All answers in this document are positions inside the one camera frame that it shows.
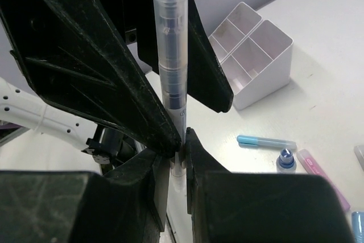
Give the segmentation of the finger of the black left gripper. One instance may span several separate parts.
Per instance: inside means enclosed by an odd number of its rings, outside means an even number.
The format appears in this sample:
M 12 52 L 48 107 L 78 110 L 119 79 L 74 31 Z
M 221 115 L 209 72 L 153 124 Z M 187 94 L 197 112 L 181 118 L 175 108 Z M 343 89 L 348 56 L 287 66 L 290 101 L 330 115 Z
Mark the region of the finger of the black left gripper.
M 227 113 L 233 91 L 202 26 L 195 0 L 188 0 L 188 94 L 216 113 Z

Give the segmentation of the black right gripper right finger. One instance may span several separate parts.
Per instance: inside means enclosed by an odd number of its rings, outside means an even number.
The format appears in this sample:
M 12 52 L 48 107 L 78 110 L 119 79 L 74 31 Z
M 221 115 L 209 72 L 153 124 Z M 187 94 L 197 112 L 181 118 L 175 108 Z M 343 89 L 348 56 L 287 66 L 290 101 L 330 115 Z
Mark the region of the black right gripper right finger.
M 187 211 L 194 242 L 353 242 L 329 182 L 317 175 L 228 171 L 187 129 Z

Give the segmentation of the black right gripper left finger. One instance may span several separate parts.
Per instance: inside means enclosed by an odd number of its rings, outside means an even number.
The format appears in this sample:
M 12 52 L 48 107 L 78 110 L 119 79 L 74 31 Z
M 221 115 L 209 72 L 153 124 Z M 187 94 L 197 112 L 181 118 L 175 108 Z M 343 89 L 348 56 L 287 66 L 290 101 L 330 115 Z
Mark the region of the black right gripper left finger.
M 99 175 L 2 171 L 2 242 L 158 242 L 169 161 L 145 149 Z

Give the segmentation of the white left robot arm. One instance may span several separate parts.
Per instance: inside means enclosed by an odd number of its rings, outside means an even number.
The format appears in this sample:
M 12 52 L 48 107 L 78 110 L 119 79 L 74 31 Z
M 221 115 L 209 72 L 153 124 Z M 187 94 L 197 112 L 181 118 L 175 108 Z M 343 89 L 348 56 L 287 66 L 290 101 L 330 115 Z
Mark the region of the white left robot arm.
M 1 0 L 34 94 L 1 81 L 1 119 L 97 155 L 102 127 L 165 158 L 185 142 L 187 97 L 228 112 L 233 91 L 194 0 Z

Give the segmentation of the clear dark pen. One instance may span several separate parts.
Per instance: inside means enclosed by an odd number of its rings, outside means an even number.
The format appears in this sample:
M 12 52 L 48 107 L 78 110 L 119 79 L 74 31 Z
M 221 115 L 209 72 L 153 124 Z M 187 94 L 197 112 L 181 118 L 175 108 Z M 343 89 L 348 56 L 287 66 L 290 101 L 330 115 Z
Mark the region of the clear dark pen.
M 171 162 L 173 186 L 181 192 L 186 188 L 188 0 L 154 0 L 154 12 L 162 102 L 181 138 Z

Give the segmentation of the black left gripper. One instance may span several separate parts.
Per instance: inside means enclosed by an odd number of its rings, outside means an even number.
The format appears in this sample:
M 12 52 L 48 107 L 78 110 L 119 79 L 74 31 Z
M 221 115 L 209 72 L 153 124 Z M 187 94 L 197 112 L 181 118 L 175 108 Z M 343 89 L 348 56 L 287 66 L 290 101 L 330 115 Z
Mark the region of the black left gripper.
M 144 75 L 158 70 L 153 0 L 1 0 L 1 22 L 47 104 L 174 156 L 180 136 Z

